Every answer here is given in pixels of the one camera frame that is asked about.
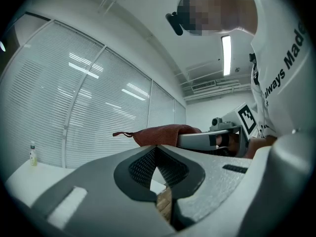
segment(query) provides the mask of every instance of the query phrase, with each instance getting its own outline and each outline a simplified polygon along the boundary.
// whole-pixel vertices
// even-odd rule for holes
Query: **black mesh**
[[[151,150],[134,161],[128,169],[135,182],[149,189],[156,167],[158,167],[169,187],[180,183],[189,174],[189,169],[185,164],[161,151],[159,148]]]

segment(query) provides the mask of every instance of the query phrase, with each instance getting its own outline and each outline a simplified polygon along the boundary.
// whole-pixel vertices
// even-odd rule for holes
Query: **white wall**
[[[107,45],[185,106],[178,81],[156,50],[111,10],[103,16],[98,7],[91,0],[33,0],[27,10],[59,20]]]
[[[187,104],[187,124],[207,132],[213,118],[220,118],[246,102],[251,107],[255,100],[251,91],[222,95],[213,100]]]

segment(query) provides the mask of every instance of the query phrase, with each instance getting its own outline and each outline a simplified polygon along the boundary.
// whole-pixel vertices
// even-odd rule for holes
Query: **black lettering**
[[[287,68],[290,69],[292,66],[292,62],[294,62],[294,58],[293,58],[293,55],[290,53],[290,51],[288,51],[286,54],[287,54],[287,57],[285,56],[284,62],[287,65]]]
[[[303,44],[303,36],[302,35],[300,35],[300,33],[295,29],[294,30],[294,32],[295,32],[295,34],[296,34],[296,36],[295,36],[295,41],[296,41],[296,43],[299,45],[299,46],[301,46],[302,44]]]
[[[298,30],[301,32],[301,34],[305,34],[305,28],[301,22],[298,23]]]
[[[269,88],[268,88],[268,93],[270,94],[271,92],[272,92],[272,84],[269,86]]]
[[[299,51],[300,51],[300,49],[298,48],[298,46],[296,44],[293,44],[292,45],[292,53],[294,54],[294,57],[297,57]]]
[[[285,77],[285,73],[284,73],[283,69],[280,70],[280,76],[281,76],[281,79],[283,79]]]
[[[277,86],[280,87],[281,85],[280,74],[276,77],[276,81],[277,81]]]

